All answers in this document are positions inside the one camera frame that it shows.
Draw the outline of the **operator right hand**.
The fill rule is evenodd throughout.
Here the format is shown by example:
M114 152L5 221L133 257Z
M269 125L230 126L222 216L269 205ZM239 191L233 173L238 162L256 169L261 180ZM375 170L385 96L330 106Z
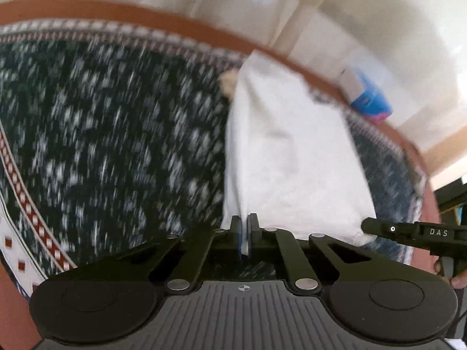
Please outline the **operator right hand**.
M454 289L463 289L467 284L466 261L454 261L450 263L447 257L440 257L435 262L436 274L448 282Z

